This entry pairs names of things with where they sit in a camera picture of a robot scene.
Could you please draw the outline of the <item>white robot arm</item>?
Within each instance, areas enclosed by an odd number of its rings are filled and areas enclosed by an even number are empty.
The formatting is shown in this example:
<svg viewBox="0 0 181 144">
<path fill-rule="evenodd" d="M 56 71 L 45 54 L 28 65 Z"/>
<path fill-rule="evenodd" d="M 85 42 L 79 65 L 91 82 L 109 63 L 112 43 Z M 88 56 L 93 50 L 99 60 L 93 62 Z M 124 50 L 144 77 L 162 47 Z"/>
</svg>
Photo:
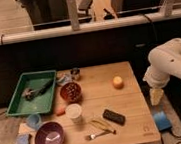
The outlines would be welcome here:
<svg viewBox="0 0 181 144">
<path fill-rule="evenodd" d="M 148 54 L 150 66 L 143 80 L 150 86 L 150 100 L 157 106 L 164 96 L 163 89 L 171 76 L 181 79 L 181 39 L 174 38 L 154 47 Z"/>
</svg>

